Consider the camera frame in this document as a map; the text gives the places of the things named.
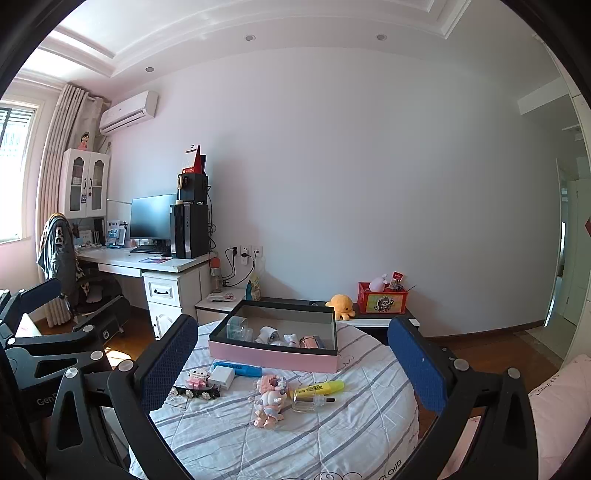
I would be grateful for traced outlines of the white air conditioner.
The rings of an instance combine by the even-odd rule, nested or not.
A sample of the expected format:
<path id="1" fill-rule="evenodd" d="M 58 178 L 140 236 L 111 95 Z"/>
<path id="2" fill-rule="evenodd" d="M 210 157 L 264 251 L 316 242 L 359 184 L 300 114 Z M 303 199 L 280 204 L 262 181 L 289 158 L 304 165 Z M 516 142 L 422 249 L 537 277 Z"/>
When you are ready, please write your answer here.
<path id="1" fill-rule="evenodd" d="M 109 135 L 122 128 L 152 119 L 155 116 L 159 95 L 144 91 L 107 109 L 101 116 L 99 132 Z"/>

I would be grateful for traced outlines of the pink plush toy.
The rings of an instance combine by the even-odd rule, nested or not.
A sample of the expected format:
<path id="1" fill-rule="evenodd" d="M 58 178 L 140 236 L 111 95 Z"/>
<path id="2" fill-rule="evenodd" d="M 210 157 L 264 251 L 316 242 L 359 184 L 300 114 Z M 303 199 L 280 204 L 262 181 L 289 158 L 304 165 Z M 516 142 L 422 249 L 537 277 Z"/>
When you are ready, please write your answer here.
<path id="1" fill-rule="evenodd" d="M 387 275 L 381 275 L 370 281 L 369 290 L 373 293 L 381 293 L 390 285 Z"/>

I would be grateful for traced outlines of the yellow highlighter pen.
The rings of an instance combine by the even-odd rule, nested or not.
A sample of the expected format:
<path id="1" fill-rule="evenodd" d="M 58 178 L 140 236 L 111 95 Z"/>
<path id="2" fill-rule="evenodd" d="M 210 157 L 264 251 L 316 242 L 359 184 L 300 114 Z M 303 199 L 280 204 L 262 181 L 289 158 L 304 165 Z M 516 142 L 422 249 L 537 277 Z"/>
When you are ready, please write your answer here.
<path id="1" fill-rule="evenodd" d="M 318 384 L 312 384 L 303 388 L 290 391 L 291 400 L 311 399 L 315 396 L 328 396 L 345 389 L 345 382 L 342 380 L 325 381 Z"/>

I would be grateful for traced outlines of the white nightstand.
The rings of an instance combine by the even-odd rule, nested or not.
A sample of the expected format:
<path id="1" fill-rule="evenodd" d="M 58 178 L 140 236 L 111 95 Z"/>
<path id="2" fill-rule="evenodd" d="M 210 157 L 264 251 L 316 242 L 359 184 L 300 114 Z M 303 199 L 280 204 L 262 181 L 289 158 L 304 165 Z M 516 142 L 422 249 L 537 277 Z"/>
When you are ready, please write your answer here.
<path id="1" fill-rule="evenodd" d="M 230 288 L 209 294 L 195 305 L 198 324 L 221 321 L 243 299 L 245 288 Z"/>

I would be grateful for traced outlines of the baby doll figurine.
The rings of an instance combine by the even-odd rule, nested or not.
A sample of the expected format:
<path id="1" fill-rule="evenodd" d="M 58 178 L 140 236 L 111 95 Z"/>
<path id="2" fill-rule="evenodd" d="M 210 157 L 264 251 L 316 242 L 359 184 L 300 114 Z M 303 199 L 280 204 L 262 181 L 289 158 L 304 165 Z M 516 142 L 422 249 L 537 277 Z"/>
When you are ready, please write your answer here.
<path id="1" fill-rule="evenodd" d="M 284 404 L 286 403 L 287 395 L 280 391 L 266 391 L 259 399 L 256 400 L 256 419 L 253 421 L 253 426 L 263 429 L 274 429 L 277 423 L 283 419 Z"/>

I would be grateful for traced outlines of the pink pillow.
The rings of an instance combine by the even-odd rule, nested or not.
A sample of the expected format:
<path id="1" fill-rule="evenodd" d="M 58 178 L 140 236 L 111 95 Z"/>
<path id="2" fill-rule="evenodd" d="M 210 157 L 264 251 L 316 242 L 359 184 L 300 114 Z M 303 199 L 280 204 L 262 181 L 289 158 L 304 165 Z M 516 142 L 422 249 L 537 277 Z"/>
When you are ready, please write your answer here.
<path id="1" fill-rule="evenodd" d="M 590 477 L 590 357 L 581 354 L 529 393 L 541 479 Z"/>

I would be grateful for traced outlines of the clear glass bottle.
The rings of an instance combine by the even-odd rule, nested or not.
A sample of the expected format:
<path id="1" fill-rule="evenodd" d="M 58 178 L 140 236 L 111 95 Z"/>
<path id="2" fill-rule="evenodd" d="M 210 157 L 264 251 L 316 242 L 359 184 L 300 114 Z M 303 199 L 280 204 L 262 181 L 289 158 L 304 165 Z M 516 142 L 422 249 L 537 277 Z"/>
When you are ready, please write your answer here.
<path id="1" fill-rule="evenodd" d="M 297 413 L 311 413 L 317 412 L 322 407 L 332 405 L 335 403 L 334 397 L 328 397 L 325 395 L 311 395 L 311 396 L 294 396 L 293 402 L 291 402 L 291 408 Z"/>

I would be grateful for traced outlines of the pink storage box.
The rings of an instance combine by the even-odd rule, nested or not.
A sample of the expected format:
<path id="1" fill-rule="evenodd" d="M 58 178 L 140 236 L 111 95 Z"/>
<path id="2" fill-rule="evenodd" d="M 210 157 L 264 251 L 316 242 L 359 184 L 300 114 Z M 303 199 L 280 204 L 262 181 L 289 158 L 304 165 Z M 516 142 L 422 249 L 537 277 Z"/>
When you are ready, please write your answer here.
<path id="1" fill-rule="evenodd" d="M 330 307 L 242 300 L 213 329 L 211 357 L 277 370 L 339 370 L 337 322 Z"/>

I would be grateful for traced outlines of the beige curtain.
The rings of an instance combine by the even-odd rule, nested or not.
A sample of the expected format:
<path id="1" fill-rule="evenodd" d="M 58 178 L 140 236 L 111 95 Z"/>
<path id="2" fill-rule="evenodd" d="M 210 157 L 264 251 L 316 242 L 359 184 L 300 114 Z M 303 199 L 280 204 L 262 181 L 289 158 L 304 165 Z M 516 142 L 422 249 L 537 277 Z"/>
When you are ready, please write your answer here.
<path id="1" fill-rule="evenodd" d="M 109 102 L 102 97 L 93 97 L 84 88 L 71 83 L 61 90 L 41 156 L 35 205 L 38 234 L 50 215 L 58 211 L 63 153 L 77 148 L 84 133 L 89 134 L 88 147 L 93 149 L 104 104 Z"/>

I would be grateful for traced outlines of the snack bag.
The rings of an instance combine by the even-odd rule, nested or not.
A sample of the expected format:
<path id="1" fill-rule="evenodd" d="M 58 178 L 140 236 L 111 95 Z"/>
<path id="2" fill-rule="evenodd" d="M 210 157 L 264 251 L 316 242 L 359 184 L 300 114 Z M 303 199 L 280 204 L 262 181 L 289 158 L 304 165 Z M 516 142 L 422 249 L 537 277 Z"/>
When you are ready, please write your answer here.
<path id="1" fill-rule="evenodd" d="M 262 299 L 259 274 L 256 272 L 253 272 L 252 275 L 249 276 L 249 282 L 245 289 L 245 299 L 249 301 L 260 301 Z"/>

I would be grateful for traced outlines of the white pink block house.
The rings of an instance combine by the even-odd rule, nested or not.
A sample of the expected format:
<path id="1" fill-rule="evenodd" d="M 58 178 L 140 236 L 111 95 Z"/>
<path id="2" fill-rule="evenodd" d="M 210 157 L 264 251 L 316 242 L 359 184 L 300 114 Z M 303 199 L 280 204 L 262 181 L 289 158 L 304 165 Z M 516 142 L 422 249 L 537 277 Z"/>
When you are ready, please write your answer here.
<path id="1" fill-rule="evenodd" d="M 207 390 L 209 372 L 206 369 L 193 369 L 187 374 L 186 385 L 191 390 Z"/>

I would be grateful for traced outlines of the wall power socket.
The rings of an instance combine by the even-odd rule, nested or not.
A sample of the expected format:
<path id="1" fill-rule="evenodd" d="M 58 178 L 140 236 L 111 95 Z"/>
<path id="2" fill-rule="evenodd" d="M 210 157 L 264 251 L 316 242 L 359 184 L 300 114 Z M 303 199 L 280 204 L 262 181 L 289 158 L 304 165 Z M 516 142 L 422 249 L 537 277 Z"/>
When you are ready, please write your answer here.
<path id="1" fill-rule="evenodd" d="M 242 265 L 249 265 L 263 255 L 263 249 L 260 246 L 232 246 L 229 248 L 229 252 L 231 252 L 232 258 L 238 260 Z"/>

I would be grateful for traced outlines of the pink building block toy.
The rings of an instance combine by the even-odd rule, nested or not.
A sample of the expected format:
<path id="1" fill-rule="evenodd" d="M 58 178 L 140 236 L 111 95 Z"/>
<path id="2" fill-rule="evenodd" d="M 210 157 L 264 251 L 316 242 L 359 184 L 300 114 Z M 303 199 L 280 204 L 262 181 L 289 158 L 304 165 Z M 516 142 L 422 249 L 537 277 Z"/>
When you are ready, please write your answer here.
<path id="1" fill-rule="evenodd" d="M 264 394 L 270 391 L 284 394 L 287 392 L 287 379 L 274 374 L 263 375 L 256 382 L 256 390 L 259 394 Z"/>

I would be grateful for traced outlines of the red toy crate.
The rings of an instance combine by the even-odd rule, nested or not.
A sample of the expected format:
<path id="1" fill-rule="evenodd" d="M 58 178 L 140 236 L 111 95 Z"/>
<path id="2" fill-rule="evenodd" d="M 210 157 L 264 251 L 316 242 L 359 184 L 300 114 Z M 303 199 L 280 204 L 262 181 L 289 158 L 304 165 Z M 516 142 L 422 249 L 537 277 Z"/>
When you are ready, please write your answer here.
<path id="1" fill-rule="evenodd" d="M 407 290 L 395 291 L 389 288 L 382 292 L 373 292 L 369 282 L 358 284 L 358 301 L 363 314 L 403 314 L 406 312 Z"/>

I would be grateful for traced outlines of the black speaker box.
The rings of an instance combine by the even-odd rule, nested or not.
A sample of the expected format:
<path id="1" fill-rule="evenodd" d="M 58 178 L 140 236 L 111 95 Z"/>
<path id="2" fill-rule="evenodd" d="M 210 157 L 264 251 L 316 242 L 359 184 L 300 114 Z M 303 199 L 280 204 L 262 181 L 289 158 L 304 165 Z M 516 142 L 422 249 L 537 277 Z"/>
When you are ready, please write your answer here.
<path id="1" fill-rule="evenodd" d="M 198 173 L 181 173 L 177 177 L 176 202 L 205 204 L 207 202 L 208 177 Z"/>

